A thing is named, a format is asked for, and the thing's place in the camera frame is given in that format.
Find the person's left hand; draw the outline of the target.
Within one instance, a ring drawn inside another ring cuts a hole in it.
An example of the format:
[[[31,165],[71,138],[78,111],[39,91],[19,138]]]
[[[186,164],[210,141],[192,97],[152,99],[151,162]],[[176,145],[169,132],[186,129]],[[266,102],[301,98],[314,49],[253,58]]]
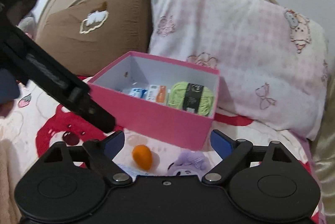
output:
[[[14,107],[15,101],[8,101],[0,104],[0,117],[6,118]]]

